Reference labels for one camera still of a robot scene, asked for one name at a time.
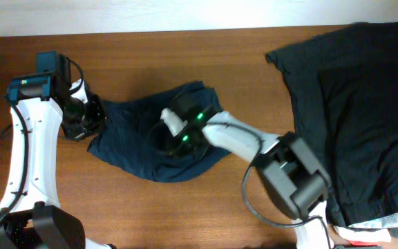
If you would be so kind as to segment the dark blue shorts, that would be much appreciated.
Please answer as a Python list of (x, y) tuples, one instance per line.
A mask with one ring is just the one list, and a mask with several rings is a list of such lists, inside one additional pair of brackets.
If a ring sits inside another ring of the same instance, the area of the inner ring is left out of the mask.
[(88, 153), (139, 178), (160, 183), (189, 181), (229, 155), (210, 145), (175, 139), (160, 116), (172, 99), (190, 95), (201, 108), (221, 110), (218, 95), (201, 81), (129, 102), (104, 101), (109, 119)]

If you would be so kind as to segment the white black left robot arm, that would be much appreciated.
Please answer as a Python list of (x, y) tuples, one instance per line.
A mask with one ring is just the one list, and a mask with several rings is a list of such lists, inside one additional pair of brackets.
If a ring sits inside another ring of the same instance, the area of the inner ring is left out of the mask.
[(8, 184), (0, 202), (0, 248), (102, 249), (86, 238), (82, 222), (60, 208), (56, 186), (57, 139), (71, 85), (52, 74), (11, 80), (12, 116)]

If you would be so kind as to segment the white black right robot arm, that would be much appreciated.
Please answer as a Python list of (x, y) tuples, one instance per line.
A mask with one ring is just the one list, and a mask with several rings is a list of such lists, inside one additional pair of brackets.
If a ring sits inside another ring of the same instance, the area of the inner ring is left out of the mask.
[(204, 110), (181, 116), (162, 110), (161, 121), (173, 137), (190, 142), (197, 133), (211, 146), (230, 151), (256, 170), (267, 195), (291, 223), (272, 221), (254, 209), (247, 196), (249, 174), (242, 183), (243, 201), (259, 220), (276, 228), (292, 228), (297, 248), (333, 248), (326, 207), (332, 182), (309, 145), (293, 132), (266, 133), (239, 121), (228, 111)]

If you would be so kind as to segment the dark grey t-shirt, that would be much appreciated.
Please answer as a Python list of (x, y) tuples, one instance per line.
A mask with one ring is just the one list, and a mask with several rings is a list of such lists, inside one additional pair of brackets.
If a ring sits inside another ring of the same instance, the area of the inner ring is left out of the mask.
[(296, 133), (332, 179), (332, 224), (398, 214), (398, 22), (353, 24), (265, 58), (283, 74)]

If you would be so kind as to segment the white red garment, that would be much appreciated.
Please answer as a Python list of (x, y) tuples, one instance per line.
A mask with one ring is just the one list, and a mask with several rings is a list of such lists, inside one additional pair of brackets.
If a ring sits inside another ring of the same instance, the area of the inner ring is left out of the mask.
[(398, 239), (398, 213), (355, 223), (348, 227), (334, 226), (336, 233), (347, 241), (364, 243), (391, 242)]

